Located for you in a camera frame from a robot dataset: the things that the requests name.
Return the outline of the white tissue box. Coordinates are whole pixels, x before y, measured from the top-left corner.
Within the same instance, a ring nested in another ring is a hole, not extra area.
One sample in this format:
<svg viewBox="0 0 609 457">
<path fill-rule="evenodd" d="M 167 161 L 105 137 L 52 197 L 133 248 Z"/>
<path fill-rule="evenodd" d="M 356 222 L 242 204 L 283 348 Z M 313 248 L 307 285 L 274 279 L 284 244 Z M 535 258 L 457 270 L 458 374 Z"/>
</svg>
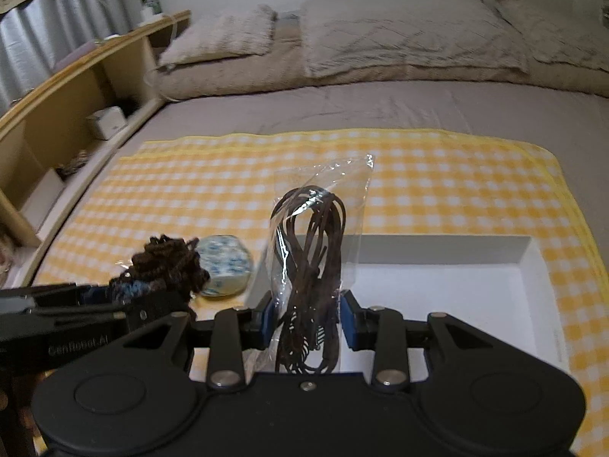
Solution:
<svg viewBox="0 0 609 457">
<path fill-rule="evenodd" d="M 109 141 L 127 125 L 119 106 L 111 106 L 92 113 L 87 118 L 93 136 L 101 141 Z"/>
</svg>

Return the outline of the dark brown crochet item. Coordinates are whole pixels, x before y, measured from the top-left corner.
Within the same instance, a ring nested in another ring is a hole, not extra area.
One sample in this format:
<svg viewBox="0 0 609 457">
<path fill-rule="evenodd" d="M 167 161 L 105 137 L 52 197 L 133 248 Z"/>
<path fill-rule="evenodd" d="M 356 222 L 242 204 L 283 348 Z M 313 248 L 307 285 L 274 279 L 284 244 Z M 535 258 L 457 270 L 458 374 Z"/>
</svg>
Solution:
<svg viewBox="0 0 609 457">
<path fill-rule="evenodd" d="M 148 303 L 164 315 L 188 310 L 192 296 L 210 282 L 210 272 L 200 264 L 198 243 L 198 238 L 152 236 L 128 268 L 109 282 L 108 295 L 115 303 Z"/>
</svg>

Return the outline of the small braided item on shelf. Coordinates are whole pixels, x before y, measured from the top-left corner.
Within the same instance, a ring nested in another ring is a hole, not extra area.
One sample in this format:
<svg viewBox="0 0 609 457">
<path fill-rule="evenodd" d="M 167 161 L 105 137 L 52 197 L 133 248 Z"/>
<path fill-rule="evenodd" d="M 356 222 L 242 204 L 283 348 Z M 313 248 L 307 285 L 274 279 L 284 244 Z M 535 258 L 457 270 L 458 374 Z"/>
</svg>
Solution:
<svg viewBox="0 0 609 457">
<path fill-rule="evenodd" d="M 55 172 L 60 179 L 69 179 L 74 176 L 89 162 L 90 156 L 86 150 L 79 151 L 71 160 L 65 164 L 60 164 L 55 168 Z"/>
</svg>

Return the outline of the dark brown cord bag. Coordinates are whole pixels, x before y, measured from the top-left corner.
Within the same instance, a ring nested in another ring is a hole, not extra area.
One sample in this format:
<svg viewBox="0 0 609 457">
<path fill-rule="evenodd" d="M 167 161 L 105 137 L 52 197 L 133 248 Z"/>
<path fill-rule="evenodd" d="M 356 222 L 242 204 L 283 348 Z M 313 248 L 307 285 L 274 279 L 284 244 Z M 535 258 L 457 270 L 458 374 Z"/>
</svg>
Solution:
<svg viewBox="0 0 609 457">
<path fill-rule="evenodd" d="M 340 363 L 341 298 L 355 282 L 375 158 L 283 168 L 274 177 L 265 265 L 278 307 L 268 365 L 330 374 Z"/>
</svg>

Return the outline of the white flat box on shelf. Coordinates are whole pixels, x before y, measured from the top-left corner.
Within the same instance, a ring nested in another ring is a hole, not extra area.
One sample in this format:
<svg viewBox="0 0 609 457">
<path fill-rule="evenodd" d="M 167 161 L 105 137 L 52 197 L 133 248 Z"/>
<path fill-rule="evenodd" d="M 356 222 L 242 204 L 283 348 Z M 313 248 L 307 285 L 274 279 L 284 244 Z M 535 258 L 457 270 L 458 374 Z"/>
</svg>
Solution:
<svg viewBox="0 0 609 457">
<path fill-rule="evenodd" d="M 48 169 L 25 199 L 19 211 L 35 231 L 40 229 L 64 188 L 55 169 Z"/>
</svg>

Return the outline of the yellow checkered cloth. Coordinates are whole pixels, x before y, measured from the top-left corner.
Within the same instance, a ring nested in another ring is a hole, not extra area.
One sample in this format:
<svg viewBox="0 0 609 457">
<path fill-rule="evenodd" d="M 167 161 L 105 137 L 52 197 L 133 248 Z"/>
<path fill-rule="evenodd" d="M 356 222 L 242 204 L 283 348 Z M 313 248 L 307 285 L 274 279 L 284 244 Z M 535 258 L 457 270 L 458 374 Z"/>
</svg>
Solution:
<svg viewBox="0 0 609 457">
<path fill-rule="evenodd" d="M 431 129 L 347 129 L 148 141 L 121 158 L 45 255 L 39 284 L 103 283 L 153 235 L 233 234 L 254 255 L 283 169 L 372 155 L 374 234 L 529 235 L 557 295 L 587 414 L 575 448 L 608 452 L 608 275 L 557 159 L 535 144 Z"/>
</svg>

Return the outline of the wooden bedside shelf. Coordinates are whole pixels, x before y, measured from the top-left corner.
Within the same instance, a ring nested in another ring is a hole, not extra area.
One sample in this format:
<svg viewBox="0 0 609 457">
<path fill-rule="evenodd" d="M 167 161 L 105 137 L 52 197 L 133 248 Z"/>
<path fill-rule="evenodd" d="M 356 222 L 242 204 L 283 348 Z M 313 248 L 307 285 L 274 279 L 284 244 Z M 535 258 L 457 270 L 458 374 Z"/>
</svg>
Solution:
<svg viewBox="0 0 609 457">
<path fill-rule="evenodd" d="M 1 224 L 16 244 L 7 287 L 31 283 L 59 230 L 119 147 L 164 104 L 153 76 L 158 55 L 190 24 L 188 10 L 97 45 L 55 73 L 1 118 Z M 87 118 L 119 106 L 127 125 L 109 141 L 93 136 Z M 38 231 L 20 207 L 48 169 L 86 150 L 90 159 L 65 188 Z"/>
</svg>

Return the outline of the fluffy cream pillow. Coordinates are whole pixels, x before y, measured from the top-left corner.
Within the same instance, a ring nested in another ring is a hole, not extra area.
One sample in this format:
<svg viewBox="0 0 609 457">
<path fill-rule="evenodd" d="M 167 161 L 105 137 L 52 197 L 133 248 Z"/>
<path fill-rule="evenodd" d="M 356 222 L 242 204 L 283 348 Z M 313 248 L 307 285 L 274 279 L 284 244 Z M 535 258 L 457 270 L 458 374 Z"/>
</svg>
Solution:
<svg viewBox="0 0 609 457">
<path fill-rule="evenodd" d="M 160 66 L 261 56 L 271 50 L 277 13 L 266 4 L 208 14 L 190 25 L 160 55 Z"/>
</svg>

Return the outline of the white cardboard box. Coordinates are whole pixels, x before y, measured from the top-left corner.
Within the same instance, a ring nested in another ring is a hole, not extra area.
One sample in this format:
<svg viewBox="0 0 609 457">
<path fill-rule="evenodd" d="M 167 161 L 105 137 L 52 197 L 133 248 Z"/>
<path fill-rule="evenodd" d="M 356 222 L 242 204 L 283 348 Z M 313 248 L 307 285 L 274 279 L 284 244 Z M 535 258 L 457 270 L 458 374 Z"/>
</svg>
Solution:
<svg viewBox="0 0 609 457">
<path fill-rule="evenodd" d="M 343 279 L 362 307 L 419 321 L 450 314 L 570 369 L 554 289 L 531 236 L 365 235 L 358 243 Z"/>
</svg>

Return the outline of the silver grey curtain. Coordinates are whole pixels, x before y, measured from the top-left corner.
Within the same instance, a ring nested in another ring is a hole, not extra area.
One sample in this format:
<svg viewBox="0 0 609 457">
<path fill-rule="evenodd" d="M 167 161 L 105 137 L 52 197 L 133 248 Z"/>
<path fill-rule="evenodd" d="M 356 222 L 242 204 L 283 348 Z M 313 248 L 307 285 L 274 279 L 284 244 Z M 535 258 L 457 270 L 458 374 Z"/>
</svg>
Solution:
<svg viewBox="0 0 609 457">
<path fill-rule="evenodd" d="M 1 16 L 1 112 L 82 45 L 132 30 L 124 0 L 29 0 Z"/>
</svg>

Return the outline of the grey bed sheet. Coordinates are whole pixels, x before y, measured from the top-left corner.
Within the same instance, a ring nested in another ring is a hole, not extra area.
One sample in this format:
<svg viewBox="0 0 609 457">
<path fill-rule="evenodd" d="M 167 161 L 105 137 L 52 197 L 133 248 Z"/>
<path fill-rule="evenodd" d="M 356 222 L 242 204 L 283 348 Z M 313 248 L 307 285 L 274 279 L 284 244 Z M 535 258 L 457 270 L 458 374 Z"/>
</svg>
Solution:
<svg viewBox="0 0 609 457">
<path fill-rule="evenodd" d="M 432 128 L 545 147 L 586 220 L 608 226 L 608 101 L 532 86 L 385 81 L 170 103 L 121 147 L 188 135 L 276 134 L 341 128 Z"/>
</svg>

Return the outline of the blue floral fabric pouch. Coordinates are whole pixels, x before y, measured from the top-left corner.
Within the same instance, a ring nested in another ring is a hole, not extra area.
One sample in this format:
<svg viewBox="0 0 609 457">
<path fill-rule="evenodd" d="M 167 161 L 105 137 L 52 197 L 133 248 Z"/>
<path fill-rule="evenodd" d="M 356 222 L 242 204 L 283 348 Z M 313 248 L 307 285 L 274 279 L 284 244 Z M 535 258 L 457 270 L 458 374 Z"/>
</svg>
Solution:
<svg viewBox="0 0 609 457">
<path fill-rule="evenodd" d="M 233 235 L 203 237 L 196 246 L 200 267 L 210 279 L 200 294 L 204 297 L 238 295 L 247 288 L 253 259 L 244 244 Z"/>
</svg>

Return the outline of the beige quilted duvet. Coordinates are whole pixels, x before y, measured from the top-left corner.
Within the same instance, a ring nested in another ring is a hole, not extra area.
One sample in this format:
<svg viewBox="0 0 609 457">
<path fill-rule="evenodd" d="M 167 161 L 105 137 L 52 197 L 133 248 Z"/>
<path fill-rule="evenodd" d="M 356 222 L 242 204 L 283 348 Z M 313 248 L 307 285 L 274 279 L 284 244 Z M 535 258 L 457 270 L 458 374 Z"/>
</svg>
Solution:
<svg viewBox="0 0 609 457">
<path fill-rule="evenodd" d="M 160 66 L 172 101 L 389 80 L 497 81 L 606 96 L 608 32 L 521 0 L 308 0 L 261 56 Z"/>
</svg>

